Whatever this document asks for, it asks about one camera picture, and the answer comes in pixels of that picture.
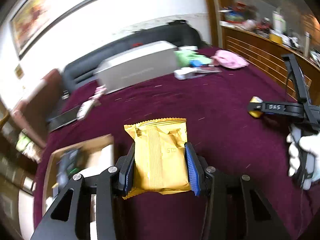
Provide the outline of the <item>white gloved right hand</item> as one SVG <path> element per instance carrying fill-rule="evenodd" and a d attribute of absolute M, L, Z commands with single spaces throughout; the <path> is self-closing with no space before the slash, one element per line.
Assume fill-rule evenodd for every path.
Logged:
<path fill-rule="evenodd" d="M 293 125 L 289 130 L 288 176 L 308 191 L 312 183 L 319 181 L 319 133 L 308 133 Z"/>

